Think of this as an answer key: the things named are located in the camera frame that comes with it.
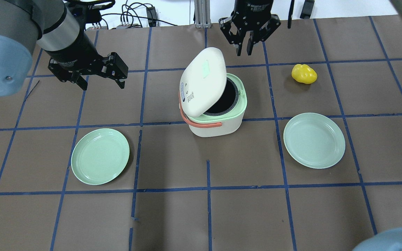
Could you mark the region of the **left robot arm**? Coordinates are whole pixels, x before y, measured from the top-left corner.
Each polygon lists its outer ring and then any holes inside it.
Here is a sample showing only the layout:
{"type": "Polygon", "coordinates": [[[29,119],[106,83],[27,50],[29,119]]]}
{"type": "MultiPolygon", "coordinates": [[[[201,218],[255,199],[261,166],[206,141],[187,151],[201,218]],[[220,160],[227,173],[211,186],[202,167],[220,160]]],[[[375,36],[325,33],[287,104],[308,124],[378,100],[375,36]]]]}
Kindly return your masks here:
{"type": "Polygon", "coordinates": [[[48,68],[61,82],[86,90],[83,76],[110,78],[123,89],[128,66],[111,52],[101,56],[85,25],[100,21],[99,11],[113,0],[0,0],[0,97],[21,90],[39,46],[49,56],[48,68]]]}

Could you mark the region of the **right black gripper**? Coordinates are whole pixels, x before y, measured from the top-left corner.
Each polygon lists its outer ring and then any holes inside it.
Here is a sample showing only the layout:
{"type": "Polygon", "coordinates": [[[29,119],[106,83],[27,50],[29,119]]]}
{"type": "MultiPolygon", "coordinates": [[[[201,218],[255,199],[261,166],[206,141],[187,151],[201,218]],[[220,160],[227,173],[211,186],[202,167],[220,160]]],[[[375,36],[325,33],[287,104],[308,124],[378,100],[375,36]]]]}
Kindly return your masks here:
{"type": "Polygon", "coordinates": [[[273,0],[236,0],[229,17],[219,19],[219,28],[228,43],[236,46],[241,56],[242,44],[247,33],[252,33],[247,43],[247,55],[252,55],[255,42],[267,40],[281,25],[272,14],[273,0]]]}

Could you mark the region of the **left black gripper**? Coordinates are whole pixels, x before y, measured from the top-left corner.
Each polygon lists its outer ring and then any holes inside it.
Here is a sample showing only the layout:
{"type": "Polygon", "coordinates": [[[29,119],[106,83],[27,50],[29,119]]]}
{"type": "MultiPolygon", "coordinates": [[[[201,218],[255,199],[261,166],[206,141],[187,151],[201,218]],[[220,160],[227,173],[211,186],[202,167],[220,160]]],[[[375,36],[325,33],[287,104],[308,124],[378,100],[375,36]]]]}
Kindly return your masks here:
{"type": "Polygon", "coordinates": [[[83,76],[110,78],[120,89],[125,88],[129,68],[116,52],[102,56],[85,33],[78,34],[68,47],[58,51],[46,51],[50,56],[48,68],[61,82],[77,84],[83,91],[88,88],[83,76]]]}

